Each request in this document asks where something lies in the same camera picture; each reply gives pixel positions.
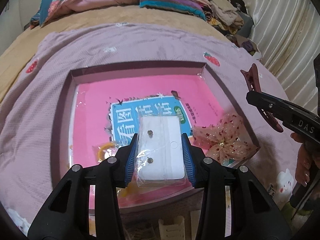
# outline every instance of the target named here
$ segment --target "curtain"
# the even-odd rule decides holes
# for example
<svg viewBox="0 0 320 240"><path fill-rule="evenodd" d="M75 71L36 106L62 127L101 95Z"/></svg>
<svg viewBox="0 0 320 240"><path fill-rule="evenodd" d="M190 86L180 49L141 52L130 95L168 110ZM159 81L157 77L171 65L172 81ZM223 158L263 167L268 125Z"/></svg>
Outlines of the curtain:
<svg viewBox="0 0 320 240"><path fill-rule="evenodd" d="M289 100L317 112L313 60L320 53L320 16L310 0L251 0L250 39Z"/></svg>

